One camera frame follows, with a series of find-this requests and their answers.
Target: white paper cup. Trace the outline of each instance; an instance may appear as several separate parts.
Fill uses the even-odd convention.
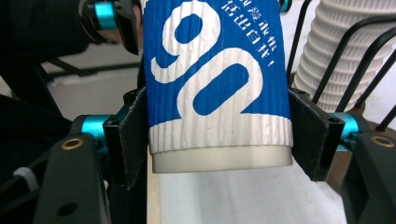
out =
[[[330,40],[332,45],[338,45],[341,38],[347,32],[347,28],[336,26],[329,21],[325,21],[319,15],[312,20],[311,27],[311,30],[314,31],[313,33],[316,33],[316,36],[326,36],[326,40]],[[383,33],[383,30],[359,29],[349,39],[348,44],[354,48],[367,49]],[[391,47],[392,42],[393,41],[389,41],[386,46]]]
[[[342,27],[351,27],[356,22],[362,21],[364,19],[368,19],[377,15],[391,15],[384,12],[379,11],[359,11],[357,9],[347,10],[346,7],[337,6],[331,4],[329,1],[322,0],[316,9],[316,15],[320,16],[322,19],[329,21],[331,23],[337,24]],[[386,24],[374,24],[370,25],[370,29],[372,30],[380,30],[387,31],[392,28],[395,23],[386,23]]]
[[[278,2],[145,3],[153,171],[291,165]]]
[[[371,14],[396,13],[396,1],[394,0],[324,0],[327,4],[342,8],[346,11],[369,12]]]
[[[315,47],[321,49],[326,54],[333,55],[337,49],[340,39],[334,38],[332,36],[323,34],[317,26],[312,25],[312,30],[308,37],[310,43]],[[361,60],[363,55],[366,53],[367,49],[374,42],[374,40],[365,39],[364,43],[349,41],[344,49],[343,56],[349,59]],[[381,48],[375,55],[378,58],[385,58],[392,51],[392,43],[388,42],[383,48]]]
[[[310,74],[317,79],[322,79],[324,73],[326,72],[327,67],[322,66],[315,61],[307,58],[306,54],[302,55],[300,60],[300,66],[304,67],[305,70],[309,71]],[[367,70],[364,74],[364,77],[361,79],[362,82],[369,82],[373,80],[375,77],[376,70]],[[330,82],[332,83],[340,83],[340,84],[348,84],[350,80],[355,75],[355,72],[343,71],[340,69],[334,69],[332,75],[330,77]]]
[[[303,66],[299,66],[297,71],[298,71],[297,74],[301,78],[301,80],[303,80],[306,84],[308,84],[314,89],[318,88],[318,85],[321,81],[321,77],[316,77],[315,75],[311,74]],[[355,90],[355,92],[364,91],[368,83],[369,81],[362,81],[359,84],[358,88]],[[324,90],[330,93],[344,94],[347,89],[347,86],[348,83],[338,83],[329,80]]]
[[[319,47],[316,47],[311,43],[308,39],[306,44],[304,45],[304,54],[307,58],[314,59],[314,61],[322,66],[327,67],[332,59],[333,54],[329,54]],[[373,58],[372,62],[370,63],[369,70],[376,70],[383,64],[383,58],[378,57],[377,55]],[[348,72],[355,72],[358,68],[361,60],[359,59],[350,59],[345,56],[341,56],[340,60],[336,65],[336,69],[348,71]]]

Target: stacked paper cups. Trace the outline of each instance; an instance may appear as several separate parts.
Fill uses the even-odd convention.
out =
[[[312,21],[293,87],[308,92],[312,97],[345,32],[358,21],[395,13],[396,1],[394,0],[321,0],[316,9],[316,17]],[[351,37],[318,100],[320,108],[327,112],[335,110],[366,50],[380,35],[395,25],[395,23],[369,25],[361,28]],[[396,38],[390,40],[375,55],[349,101],[346,111],[353,108],[375,77],[384,58],[392,51],[393,43],[396,43]]]

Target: white lettering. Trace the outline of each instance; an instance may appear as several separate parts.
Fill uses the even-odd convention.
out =
[[[238,6],[236,6],[234,3],[233,3],[233,1],[228,1],[228,3],[225,5],[225,6],[223,6],[221,9],[223,9],[227,14],[228,14],[228,16],[233,16],[233,14],[235,13],[235,11],[237,10],[237,9],[239,9],[240,7],[238,7]]]
[[[268,22],[260,22],[259,23],[260,30],[264,35],[268,35],[270,33],[270,29],[268,27]]]
[[[258,52],[262,54],[262,59],[270,55],[270,52],[265,44],[262,44],[262,47],[258,49]]]
[[[255,30],[248,32],[247,37],[253,45],[257,44],[257,42],[259,42],[261,39],[259,33]]]
[[[248,5],[251,4],[251,0],[239,0],[239,2],[242,2],[244,4],[244,7],[247,7]]]
[[[240,15],[233,20],[242,30],[246,30],[251,25],[248,19],[244,19],[244,17],[244,15]]]

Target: black plastic part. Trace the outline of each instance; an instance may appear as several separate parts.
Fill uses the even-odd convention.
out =
[[[49,156],[47,151],[28,166],[39,186],[43,183]],[[32,223],[38,195],[39,190],[30,192],[22,177],[12,177],[0,186],[0,223]]]
[[[93,138],[69,135],[52,147],[34,223],[110,223]]]
[[[29,63],[0,65],[0,73],[18,99],[56,115],[62,115],[47,88],[47,83],[43,80],[47,72],[41,65],[34,66]]]
[[[357,139],[342,184],[348,224],[396,223],[396,141],[377,133]]]
[[[0,223],[29,224],[35,216],[40,190],[22,194],[18,199],[3,204],[0,209]]]
[[[318,108],[309,95],[289,90],[293,125],[292,155],[313,181],[325,181],[345,123]]]
[[[134,185],[149,144],[146,88],[128,92],[122,109],[104,123],[104,131],[116,183]]]
[[[120,30],[123,46],[132,54],[138,55],[139,47],[137,44],[136,16],[134,11],[123,8],[117,1],[113,3],[113,8],[116,13],[116,23]]]

